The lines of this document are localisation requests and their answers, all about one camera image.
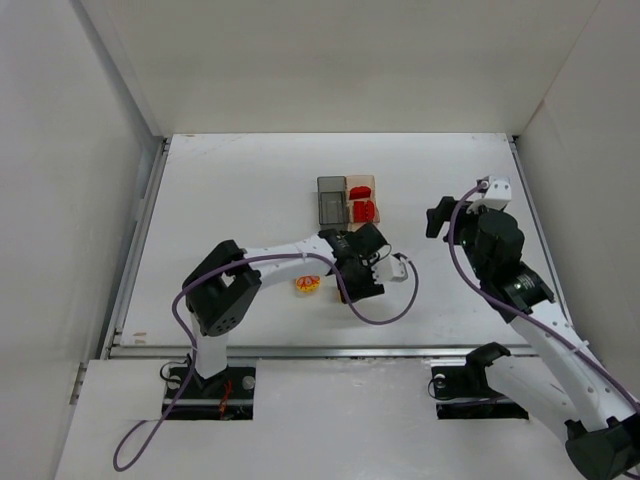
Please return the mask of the red small lego brick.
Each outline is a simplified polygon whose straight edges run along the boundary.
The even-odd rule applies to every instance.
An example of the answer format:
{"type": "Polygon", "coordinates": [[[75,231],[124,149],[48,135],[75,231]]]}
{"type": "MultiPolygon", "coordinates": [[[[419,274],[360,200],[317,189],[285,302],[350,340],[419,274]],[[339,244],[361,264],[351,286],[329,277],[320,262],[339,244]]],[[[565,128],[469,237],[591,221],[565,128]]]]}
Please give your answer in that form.
{"type": "Polygon", "coordinates": [[[352,213],[354,223],[373,223],[377,215],[375,202],[370,199],[354,201],[352,213]]]}

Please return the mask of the yellow butterfly lego brick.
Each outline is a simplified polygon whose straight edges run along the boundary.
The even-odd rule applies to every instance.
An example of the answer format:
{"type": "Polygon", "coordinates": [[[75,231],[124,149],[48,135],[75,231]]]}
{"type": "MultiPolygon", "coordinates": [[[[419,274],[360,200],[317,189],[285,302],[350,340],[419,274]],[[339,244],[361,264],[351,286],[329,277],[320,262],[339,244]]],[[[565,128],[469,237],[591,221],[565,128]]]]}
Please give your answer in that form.
{"type": "Polygon", "coordinates": [[[317,275],[300,276],[295,280],[296,290],[303,294],[316,292],[321,285],[321,277],[317,275]]]}

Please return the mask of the red angled lego brick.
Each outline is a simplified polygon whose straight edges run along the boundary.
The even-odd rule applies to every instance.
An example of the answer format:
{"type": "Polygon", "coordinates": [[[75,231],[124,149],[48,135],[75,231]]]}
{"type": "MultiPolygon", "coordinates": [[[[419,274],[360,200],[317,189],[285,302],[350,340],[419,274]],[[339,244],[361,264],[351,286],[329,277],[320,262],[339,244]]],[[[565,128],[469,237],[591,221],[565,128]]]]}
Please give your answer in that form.
{"type": "Polygon", "coordinates": [[[373,190],[370,186],[359,185],[349,189],[350,201],[364,201],[372,197],[373,190]]]}

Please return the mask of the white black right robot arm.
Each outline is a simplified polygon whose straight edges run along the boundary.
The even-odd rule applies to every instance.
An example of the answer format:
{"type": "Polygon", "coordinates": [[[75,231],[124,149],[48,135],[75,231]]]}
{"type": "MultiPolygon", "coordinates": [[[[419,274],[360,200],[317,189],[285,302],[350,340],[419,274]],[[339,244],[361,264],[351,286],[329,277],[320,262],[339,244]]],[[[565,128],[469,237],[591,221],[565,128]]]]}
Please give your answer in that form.
{"type": "Polygon", "coordinates": [[[431,384],[439,415],[506,397],[563,443],[586,479],[615,479],[639,465],[639,402],[602,366],[564,316],[544,280],[522,260],[525,241],[502,209],[443,197],[426,213],[426,235],[461,247],[475,274],[471,287],[523,337],[552,375],[517,363],[497,343],[482,345],[462,365],[436,366],[431,384]]]}

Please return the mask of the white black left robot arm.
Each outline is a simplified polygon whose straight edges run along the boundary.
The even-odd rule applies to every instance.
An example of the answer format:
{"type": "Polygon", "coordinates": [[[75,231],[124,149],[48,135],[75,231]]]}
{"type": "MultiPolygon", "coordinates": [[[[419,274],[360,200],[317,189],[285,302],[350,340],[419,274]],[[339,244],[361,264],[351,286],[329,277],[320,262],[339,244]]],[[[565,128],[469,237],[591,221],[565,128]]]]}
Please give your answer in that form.
{"type": "Polygon", "coordinates": [[[259,291],[300,277],[333,276],[344,304],[384,293],[375,264],[388,242],[367,223],[353,232],[319,231],[304,240],[242,249],[218,244],[183,282],[195,340],[193,382],[204,397],[225,382],[228,334],[244,319],[259,291]]]}

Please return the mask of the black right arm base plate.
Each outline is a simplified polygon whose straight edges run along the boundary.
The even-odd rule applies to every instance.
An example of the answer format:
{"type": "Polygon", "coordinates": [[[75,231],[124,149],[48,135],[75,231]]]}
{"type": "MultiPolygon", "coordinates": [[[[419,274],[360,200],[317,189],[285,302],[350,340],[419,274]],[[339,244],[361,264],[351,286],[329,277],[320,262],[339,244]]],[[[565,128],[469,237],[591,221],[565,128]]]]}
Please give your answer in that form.
{"type": "Polygon", "coordinates": [[[470,367],[431,368],[429,395],[439,420],[528,420],[529,413],[509,397],[479,382],[470,367]]]}

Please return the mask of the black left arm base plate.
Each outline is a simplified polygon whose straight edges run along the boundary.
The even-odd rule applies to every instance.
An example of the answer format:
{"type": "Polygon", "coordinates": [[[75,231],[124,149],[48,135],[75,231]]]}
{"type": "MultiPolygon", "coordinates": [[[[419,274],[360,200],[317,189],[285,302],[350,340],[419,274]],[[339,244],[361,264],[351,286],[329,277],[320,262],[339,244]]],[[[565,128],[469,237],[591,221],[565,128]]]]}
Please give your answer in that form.
{"type": "Polygon", "coordinates": [[[197,373],[186,383],[189,366],[169,362],[160,370],[165,382],[161,414],[177,398],[167,420],[236,421],[252,420],[256,388],[254,366],[229,366],[213,378],[203,380],[197,373]]]}

